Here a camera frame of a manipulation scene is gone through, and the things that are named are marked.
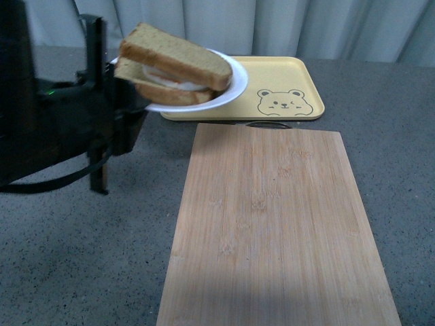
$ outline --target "curtain fold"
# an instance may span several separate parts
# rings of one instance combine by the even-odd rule
[[[79,14],[118,48],[138,22],[230,55],[435,67],[434,0],[25,0],[33,43],[84,46]]]

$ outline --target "cutting board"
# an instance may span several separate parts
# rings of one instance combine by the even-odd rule
[[[338,132],[198,125],[168,325],[400,325]]]

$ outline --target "black cable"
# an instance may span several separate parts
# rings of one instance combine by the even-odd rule
[[[85,177],[86,175],[97,171],[101,168],[111,156],[110,147],[107,148],[105,157],[99,162],[89,165],[77,172],[71,173],[70,175],[65,175],[57,179],[42,181],[37,183],[12,183],[10,185],[5,185],[0,188],[0,192],[7,194],[40,194],[42,192],[51,192],[52,190],[60,189],[73,182]]]

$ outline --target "gray countertop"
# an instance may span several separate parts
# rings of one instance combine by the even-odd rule
[[[85,68],[83,49],[35,59],[56,81]],[[303,61],[326,110],[291,125],[341,133],[402,324],[435,325],[435,69]],[[1,325],[155,324],[196,125],[149,113],[133,152],[109,161],[108,196],[87,178],[0,195]]]

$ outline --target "bear illustration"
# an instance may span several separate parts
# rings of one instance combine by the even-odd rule
[[[259,90],[257,95],[261,98],[258,111],[264,115],[310,115],[313,112],[313,107],[306,102],[305,94],[301,90]]]

